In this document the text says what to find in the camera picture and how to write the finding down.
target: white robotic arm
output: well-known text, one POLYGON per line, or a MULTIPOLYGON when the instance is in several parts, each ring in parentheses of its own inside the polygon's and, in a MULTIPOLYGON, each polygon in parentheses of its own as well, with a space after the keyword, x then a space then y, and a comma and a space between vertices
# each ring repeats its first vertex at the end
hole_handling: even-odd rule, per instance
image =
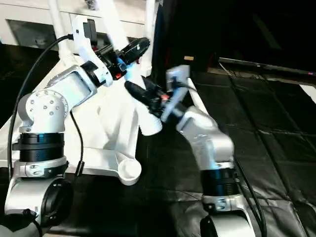
POLYGON ((37 237, 58 225, 69 213, 73 190, 63 178, 68 167, 64 156, 64 119, 75 106, 97 93, 101 85, 126 73, 126 66, 146 51, 149 41, 136 39, 121 51, 111 45, 94 53, 90 39, 93 21, 79 16, 73 21, 73 38, 84 59, 52 78, 39 91, 25 95, 18 104, 23 121, 20 138, 12 149, 20 152, 14 163, 0 222, 0 237, 37 237))
MULTIPOLYGON (((185 70, 181 66, 172 69, 167 78, 188 77, 185 70)), ((125 88, 162 121, 167 122, 170 117, 178 121, 176 130, 190 143, 200 169, 202 204, 208 213, 200 223, 201 236, 255 237, 244 196, 236 182, 234 144, 230 137, 219 130, 209 115, 194 106, 185 108, 179 103, 188 90, 187 85, 181 83, 182 87, 170 97, 159 86, 144 81, 148 90, 129 81, 125 82, 125 88)))

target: dark background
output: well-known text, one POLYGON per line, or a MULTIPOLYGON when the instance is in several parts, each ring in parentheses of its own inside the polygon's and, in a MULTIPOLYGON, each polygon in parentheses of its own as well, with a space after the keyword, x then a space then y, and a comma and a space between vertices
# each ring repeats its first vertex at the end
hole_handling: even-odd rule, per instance
POLYGON ((313 2, 164 1, 158 58, 167 68, 185 62, 194 71, 207 71, 218 57, 316 71, 313 2))

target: black mat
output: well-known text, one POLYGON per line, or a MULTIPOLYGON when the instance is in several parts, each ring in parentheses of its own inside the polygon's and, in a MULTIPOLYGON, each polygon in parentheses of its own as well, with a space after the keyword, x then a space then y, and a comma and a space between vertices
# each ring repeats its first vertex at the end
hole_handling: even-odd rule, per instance
MULTIPOLYGON (((0 95, 8 104, 7 116, 0 118, 3 123, 11 113, 15 87, 23 80, 20 75, 25 74, 40 50, 16 46, 0 46, 0 50, 4 52, 1 63, 7 65, 0 70, 0 83, 10 83, 6 86, 8 95, 0 95), (11 58, 24 69, 10 64, 11 58)), ((42 76, 56 60, 57 54, 52 52, 41 68, 42 76)), ((260 198, 268 236, 315 236, 316 105, 309 96, 298 85, 280 82, 241 78, 231 81, 227 76, 207 73, 193 73, 193 81, 209 113, 235 143, 235 157, 260 198)), ((186 98, 185 103, 192 102, 186 98)), ((136 185, 126 187, 117 178, 83 175, 74 187, 69 218, 51 232, 80 236, 199 236, 199 221, 205 215, 199 202, 199 170, 185 139, 167 124, 155 136, 140 135, 136 155, 143 167, 136 185)), ((1 203, 6 188, 7 172, 1 168, 1 203)), ((253 225, 260 236, 254 219, 253 225)))

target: black cable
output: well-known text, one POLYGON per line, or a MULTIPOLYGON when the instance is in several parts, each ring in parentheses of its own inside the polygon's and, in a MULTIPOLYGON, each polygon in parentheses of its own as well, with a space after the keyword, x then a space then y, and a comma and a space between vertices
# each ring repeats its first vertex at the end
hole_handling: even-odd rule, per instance
POLYGON ((42 237, 43 236, 43 231, 41 230, 41 227, 40 227, 39 223, 36 220, 34 220, 33 224, 35 225, 36 229, 39 232, 39 237, 42 237))
POLYGON ((189 90, 192 90, 194 92, 198 92, 197 90, 195 90, 193 87, 190 87, 189 85, 186 85, 185 83, 182 83, 182 82, 177 82, 176 83, 177 87, 184 87, 184 88, 187 88, 189 90))
POLYGON ((76 172, 75 172, 75 180, 77 177, 79 177, 82 172, 83 172, 83 167, 84 167, 84 162, 83 162, 83 139, 82 139, 82 134, 80 132, 80 129, 78 127, 78 124, 75 120, 75 117, 74 117, 74 114, 73 114, 73 111, 70 111, 70 116, 75 124, 75 127, 77 129, 77 132, 78 132, 78 135, 79 135, 79 138, 80 138, 80 148, 81 148, 81 152, 80 152, 80 161, 78 162, 78 165, 77 165, 77 168, 76 168, 76 172))
POLYGON ((16 114, 17 114, 17 108, 18 108, 18 104, 20 99, 22 98, 22 96, 24 96, 25 93, 25 88, 27 83, 29 82, 29 79, 31 78, 31 75, 34 71, 34 69, 39 65, 39 63, 42 61, 42 59, 44 58, 44 56, 46 56, 46 54, 51 50, 52 47, 54 47, 56 44, 58 44, 59 42, 63 41, 63 40, 73 40, 73 35, 66 35, 66 36, 62 36, 60 38, 58 38, 56 41, 54 41, 52 44, 50 44, 41 54, 40 56, 37 58, 37 60, 35 61, 35 63, 33 64, 33 66, 31 67, 31 69, 29 70, 29 73, 27 74, 21 88, 20 91, 16 97, 16 101, 14 104, 14 109, 13 109, 13 113, 12 113, 12 117, 11 117, 11 121, 10 121, 10 126, 9 126, 9 134, 8 134, 8 143, 7 143, 7 166, 9 169, 9 181, 12 178, 12 135, 13 135, 13 129, 14 129, 14 122, 15 122, 15 118, 16 118, 16 114))
MULTIPOLYGON (((234 160, 235 160, 235 162, 236 162, 236 164, 237 164, 237 166, 238 166, 238 169, 240 170, 240 173, 241 173, 241 175, 242 175, 242 177, 243 177, 245 183, 246 183, 246 184, 249 183, 249 181, 248 181, 248 179, 247 179, 247 177, 246 177, 246 175, 245 175, 245 173, 244 173, 244 170, 242 169, 242 166, 241 166, 240 163, 239 163, 239 160, 238 160, 236 157, 234 158, 234 160)), ((262 236, 264 236, 263 233, 264 233, 264 232, 267 232, 267 229, 264 230, 264 228, 267 228, 267 227, 264 227, 264 225, 265 225, 265 224, 264 224, 264 222, 265 222, 265 217, 263 216, 263 218, 264 218, 264 222, 263 222, 263 221, 262 221, 262 218, 259 217, 259 215, 258 215, 256 209, 254 208, 253 204, 251 203, 249 197, 246 195, 246 192, 245 192, 245 190, 244 190, 244 187, 241 185, 240 182, 238 182, 237 184, 239 185, 239 188, 240 188, 240 190, 241 190, 241 192, 242 192, 242 195, 245 197, 245 199, 246 199, 246 201, 247 201, 247 203, 248 203, 248 206, 249 206, 251 212, 253 213, 253 215, 254 215, 254 217, 255 217, 257 223, 258 223, 258 226, 259 226, 259 229, 260 229, 260 231, 261 231, 262 236)))
MULTIPOLYGON (((234 83, 234 82, 233 82, 233 75, 231 75, 231 74, 224 68, 224 66, 223 66, 221 63, 219 63, 219 65, 220 65, 220 66, 223 68, 223 70, 229 75, 229 78, 230 78, 231 82, 234 83)), ((247 177, 246 177, 246 174, 245 174, 245 172, 244 172, 244 170, 243 170, 241 164, 239 163, 239 160, 236 159, 236 158, 235 158, 235 163, 237 164, 237 167, 238 167, 238 169, 240 170, 240 173, 241 173, 241 175, 242 175, 242 177, 243 177, 243 179, 244 179, 244 181, 245 181, 247 187, 249 188, 250 194, 251 194, 253 200, 255 201, 256 207, 257 207, 257 209, 258 209, 259 216, 260 216, 260 219, 261 219, 261 222, 258 222, 259 227, 261 226, 261 228, 260 228, 261 236, 262 236, 262 237, 267 237, 267 223, 266 223, 266 218, 265 218, 265 215, 264 215, 264 213, 263 213, 262 207, 261 207, 261 205, 260 205, 260 203, 259 203, 259 200, 258 200, 258 198, 257 198, 257 196, 256 196, 256 194, 255 194, 255 192, 253 191, 252 186, 250 185, 250 183, 249 183, 249 181, 248 181, 248 179, 247 179, 247 177)))

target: white bracket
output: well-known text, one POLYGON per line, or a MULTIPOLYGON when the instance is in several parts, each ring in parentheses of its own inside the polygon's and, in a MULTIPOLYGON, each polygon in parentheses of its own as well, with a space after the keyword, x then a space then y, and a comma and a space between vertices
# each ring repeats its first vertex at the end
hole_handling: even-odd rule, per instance
POLYGON ((85 62, 91 61, 98 67, 98 69, 94 71, 94 74, 97 76, 100 83, 103 83, 105 81, 104 85, 108 87, 112 85, 113 78, 108 68, 93 52, 90 39, 86 38, 84 35, 83 24, 87 22, 87 17, 82 15, 77 16, 72 22, 76 50, 85 62))

